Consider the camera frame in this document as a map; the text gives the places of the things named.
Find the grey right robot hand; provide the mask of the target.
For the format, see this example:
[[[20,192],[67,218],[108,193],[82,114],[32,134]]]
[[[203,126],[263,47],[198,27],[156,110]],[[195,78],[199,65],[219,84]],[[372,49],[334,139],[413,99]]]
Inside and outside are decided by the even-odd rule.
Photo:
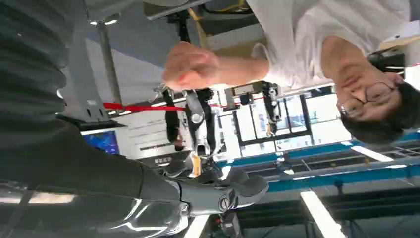
[[[252,205],[267,190],[240,170],[212,184],[163,177],[89,146],[70,126],[47,137],[0,131],[3,238],[172,236],[191,217]]]

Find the person's left hand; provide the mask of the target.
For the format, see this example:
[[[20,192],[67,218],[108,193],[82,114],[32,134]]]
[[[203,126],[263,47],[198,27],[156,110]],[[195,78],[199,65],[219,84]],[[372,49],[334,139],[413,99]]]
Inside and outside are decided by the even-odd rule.
[[[181,41],[169,52],[162,79],[175,91],[215,85],[219,81],[219,58],[212,51]]]

